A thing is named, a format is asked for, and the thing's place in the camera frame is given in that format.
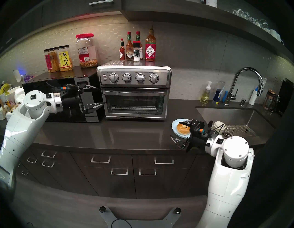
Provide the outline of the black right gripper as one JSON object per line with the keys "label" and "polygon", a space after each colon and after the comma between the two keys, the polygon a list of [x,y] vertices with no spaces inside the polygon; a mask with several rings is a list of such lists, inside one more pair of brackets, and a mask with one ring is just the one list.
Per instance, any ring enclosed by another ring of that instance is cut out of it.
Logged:
{"label": "black right gripper", "polygon": [[190,137],[182,141],[176,137],[170,136],[172,141],[180,148],[189,152],[191,148],[195,147],[205,150],[208,139],[211,139],[211,121],[208,123],[207,130],[204,129],[204,122],[198,120],[186,120],[179,122],[179,124],[190,127]]}

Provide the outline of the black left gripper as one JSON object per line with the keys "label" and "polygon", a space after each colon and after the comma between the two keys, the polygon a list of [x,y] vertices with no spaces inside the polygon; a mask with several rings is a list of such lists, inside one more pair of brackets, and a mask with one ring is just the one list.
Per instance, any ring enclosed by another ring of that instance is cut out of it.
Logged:
{"label": "black left gripper", "polygon": [[83,105],[80,94],[93,92],[94,86],[87,84],[67,84],[65,93],[61,95],[62,108],[65,114],[90,114],[104,106],[105,102]]}

